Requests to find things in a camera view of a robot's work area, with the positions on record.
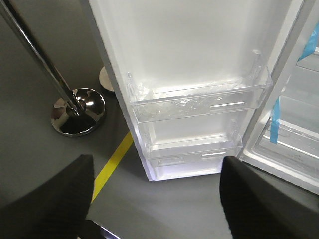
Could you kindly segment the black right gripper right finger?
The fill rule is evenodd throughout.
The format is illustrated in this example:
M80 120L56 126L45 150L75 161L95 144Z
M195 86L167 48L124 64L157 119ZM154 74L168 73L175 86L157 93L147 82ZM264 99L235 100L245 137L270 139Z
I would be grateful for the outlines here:
M319 214L234 156L222 162L220 201L235 239L317 239Z

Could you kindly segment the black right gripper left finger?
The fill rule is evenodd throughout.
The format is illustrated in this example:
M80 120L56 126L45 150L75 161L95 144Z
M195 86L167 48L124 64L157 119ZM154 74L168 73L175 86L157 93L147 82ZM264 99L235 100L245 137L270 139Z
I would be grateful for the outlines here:
M80 155L47 182L2 207L2 239L76 239L94 191L94 159Z

